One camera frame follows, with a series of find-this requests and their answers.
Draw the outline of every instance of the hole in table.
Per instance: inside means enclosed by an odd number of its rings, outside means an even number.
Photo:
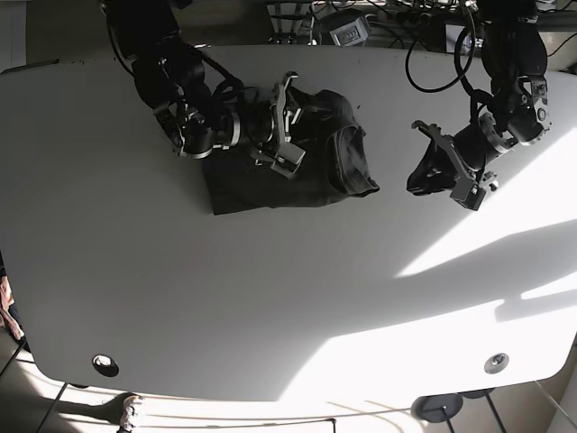
[[[106,377],[115,377],[120,371],[116,361],[108,355],[96,355],[92,358],[92,365],[97,372]]]

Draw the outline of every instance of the black garment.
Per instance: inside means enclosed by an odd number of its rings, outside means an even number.
[[[365,132],[349,101],[328,90],[315,97],[298,94],[329,111],[305,113],[291,126],[292,142],[307,151],[297,174],[289,180],[270,165],[255,166],[240,146],[213,154],[203,160],[203,172],[215,215],[259,207],[322,207],[379,191],[364,154]]]

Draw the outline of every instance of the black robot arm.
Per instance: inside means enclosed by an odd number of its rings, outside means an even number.
[[[121,55],[132,63],[138,94],[175,151],[196,159],[208,156],[223,107],[205,84],[199,51],[180,39],[169,2],[108,0],[102,5]]]
[[[413,124],[431,143],[408,179],[414,195],[451,190],[452,199],[472,210],[479,209],[488,188],[497,187],[494,173],[485,172],[487,165],[519,143],[537,143],[550,127],[547,55],[536,28],[535,0],[479,0],[478,6],[491,92],[475,90],[463,78],[471,97],[471,122],[455,136],[442,135],[435,124]],[[467,33],[463,30],[457,47]],[[455,67],[462,71],[458,50]]]
[[[292,177],[305,151],[290,142],[289,128],[298,122],[303,107],[291,96],[288,73],[267,101],[245,101],[243,82],[208,57],[184,43],[170,8],[190,0],[104,0],[111,42],[119,57],[129,60],[134,84],[173,143],[179,156],[207,157],[214,149],[246,145],[256,163],[267,163]],[[224,80],[211,93],[205,83],[205,64]]]

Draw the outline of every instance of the table surface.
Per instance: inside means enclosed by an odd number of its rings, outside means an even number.
[[[212,216],[199,163],[173,157],[115,61],[0,77],[0,245],[44,373],[205,399],[402,407],[563,366],[577,328],[574,77],[549,75],[553,130],[493,164],[502,188],[470,213],[405,191],[428,145],[411,123],[455,134],[469,104],[458,87],[413,90],[403,51],[210,52],[246,85],[296,70],[305,91],[348,97],[382,191]],[[454,74],[450,57],[412,61],[424,86]],[[470,76],[487,88],[480,64]],[[486,374],[499,353],[508,367]],[[95,354],[118,376],[98,374]]]

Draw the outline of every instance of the floor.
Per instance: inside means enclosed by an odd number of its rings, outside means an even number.
[[[16,343],[0,329],[0,368],[4,367]],[[577,361],[572,354],[567,365],[554,378],[543,384],[560,400]],[[33,433],[48,410],[51,399],[59,392],[61,382],[44,376],[30,354],[22,351],[0,382],[0,426],[2,431]],[[57,405],[43,433],[114,433],[120,404],[125,392],[68,387]],[[509,433],[545,433],[554,415],[552,407],[543,399],[535,385],[526,383],[500,388],[492,393],[498,411]],[[378,401],[304,402],[234,402],[202,401],[167,396],[146,395],[146,413],[137,431],[167,433],[191,432],[217,426],[231,428],[239,433],[251,433],[248,426],[279,433],[328,433],[330,423],[290,425],[285,427],[262,424],[300,422],[303,417],[322,419],[340,415],[362,415],[363,412],[387,411]],[[444,424],[430,424],[410,417],[407,410],[394,413],[354,416],[339,419],[339,433],[446,433]],[[466,400],[462,411],[453,419],[457,432],[496,432],[495,421],[485,401]]]

